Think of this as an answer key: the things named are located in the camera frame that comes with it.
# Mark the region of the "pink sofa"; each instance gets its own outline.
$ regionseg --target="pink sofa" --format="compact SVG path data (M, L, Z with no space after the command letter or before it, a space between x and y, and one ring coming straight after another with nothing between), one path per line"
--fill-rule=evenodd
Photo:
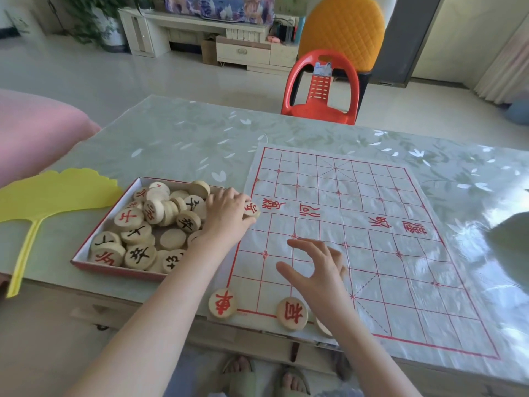
M68 104L0 89L0 187L40 173L100 130Z

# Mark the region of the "floral tablecloth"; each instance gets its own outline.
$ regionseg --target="floral tablecloth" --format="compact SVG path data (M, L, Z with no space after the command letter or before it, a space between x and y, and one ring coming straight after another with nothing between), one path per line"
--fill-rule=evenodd
M150 96L51 168L90 167L123 188L150 176L242 189L258 143L410 166L508 346L511 374L499 377L529 383L529 152ZM26 277L145 301L155 284L67 263L104 213L46 220ZM0 240L1 273L12 272L25 228L0 223L9 233Z

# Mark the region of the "foot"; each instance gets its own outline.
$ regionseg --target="foot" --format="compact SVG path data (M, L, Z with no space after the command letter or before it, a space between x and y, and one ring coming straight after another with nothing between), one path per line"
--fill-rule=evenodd
M245 357L239 357L237 360L233 360L225 369L224 373L234 372L251 372L250 361Z
M282 386L292 391L307 393L307 388L305 387L305 383L303 382L303 380L300 379L298 376L293 375L292 373L287 372L283 375Z

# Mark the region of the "slipper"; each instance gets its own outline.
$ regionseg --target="slipper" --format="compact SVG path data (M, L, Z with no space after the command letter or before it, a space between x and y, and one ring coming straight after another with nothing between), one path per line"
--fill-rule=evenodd
M238 359L239 356L233 356L224 364L218 380L218 389L230 397L255 397L255 369L250 359L248 359L250 372L226 373L228 366Z
M283 387L282 385L283 376L286 373L290 373L292 377L297 377L298 379L300 379L305 385L305 389L307 391L306 392L294 391L289 388ZM303 373L301 373L298 369L292 366L288 366L284 368L281 371L281 374L276 378L276 381L274 382L274 397L307 397L310 394L311 394L311 390L308 387L308 381L305 378L305 375L303 375Z

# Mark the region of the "yellow quilted chair back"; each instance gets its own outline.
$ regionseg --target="yellow quilted chair back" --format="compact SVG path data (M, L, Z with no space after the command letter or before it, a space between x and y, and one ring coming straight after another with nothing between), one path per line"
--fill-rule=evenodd
M374 0L322 0L307 17L298 55L333 49L358 73L373 69L384 40L384 15Z

